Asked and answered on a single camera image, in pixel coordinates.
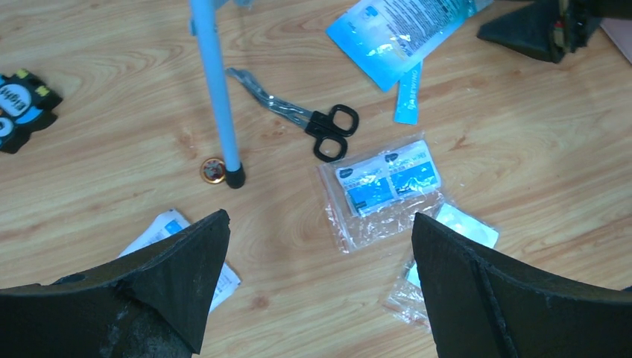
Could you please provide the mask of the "alcohol wipes zip bag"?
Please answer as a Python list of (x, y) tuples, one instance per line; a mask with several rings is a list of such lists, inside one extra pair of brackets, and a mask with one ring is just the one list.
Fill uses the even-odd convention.
[(410, 230), (448, 201), (420, 131), (317, 168), (332, 237), (345, 254)]

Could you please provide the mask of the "large blue cotton packet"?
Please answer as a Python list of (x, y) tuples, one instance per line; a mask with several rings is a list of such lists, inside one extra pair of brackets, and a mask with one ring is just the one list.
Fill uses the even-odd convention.
[(359, 1), (327, 29), (329, 38), (387, 92), (491, 1)]

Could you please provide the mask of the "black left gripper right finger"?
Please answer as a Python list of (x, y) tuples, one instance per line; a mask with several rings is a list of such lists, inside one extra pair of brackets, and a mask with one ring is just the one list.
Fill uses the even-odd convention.
[(439, 357), (629, 357), (631, 291), (606, 289), (535, 268), (417, 214), (421, 233), (443, 231), (469, 275), (456, 308), (431, 318)]

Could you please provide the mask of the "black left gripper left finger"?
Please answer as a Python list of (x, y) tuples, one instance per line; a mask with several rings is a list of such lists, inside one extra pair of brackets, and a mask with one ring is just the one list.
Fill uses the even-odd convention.
[(100, 266), (1, 291), (3, 357), (191, 357), (230, 240), (218, 210)]

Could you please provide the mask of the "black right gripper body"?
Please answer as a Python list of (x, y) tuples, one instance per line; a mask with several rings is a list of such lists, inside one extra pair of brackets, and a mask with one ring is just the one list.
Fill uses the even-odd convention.
[(566, 53), (585, 47), (603, 18), (631, 19), (631, 1), (560, 1), (560, 47)]

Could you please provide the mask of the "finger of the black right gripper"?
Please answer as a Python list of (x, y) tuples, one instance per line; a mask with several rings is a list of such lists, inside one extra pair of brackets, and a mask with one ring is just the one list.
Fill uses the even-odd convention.
[(477, 37), (535, 60), (559, 63), (565, 56), (553, 35), (559, 18), (557, 1), (535, 1), (483, 24)]

